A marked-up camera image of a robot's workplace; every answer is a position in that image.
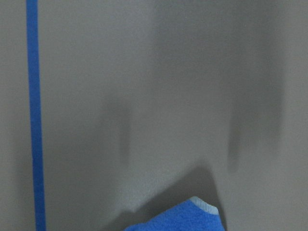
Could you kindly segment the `blue microfibre towel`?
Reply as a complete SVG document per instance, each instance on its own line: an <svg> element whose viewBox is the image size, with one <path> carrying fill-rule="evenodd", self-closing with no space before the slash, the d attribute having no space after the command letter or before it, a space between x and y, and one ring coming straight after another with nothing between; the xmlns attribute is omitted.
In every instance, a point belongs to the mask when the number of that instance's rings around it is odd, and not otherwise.
<svg viewBox="0 0 308 231"><path fill-rule="evenodd" d="M166 210L145 223L131 225L126 231L223 231L217 207L197 196Z"/></svg>

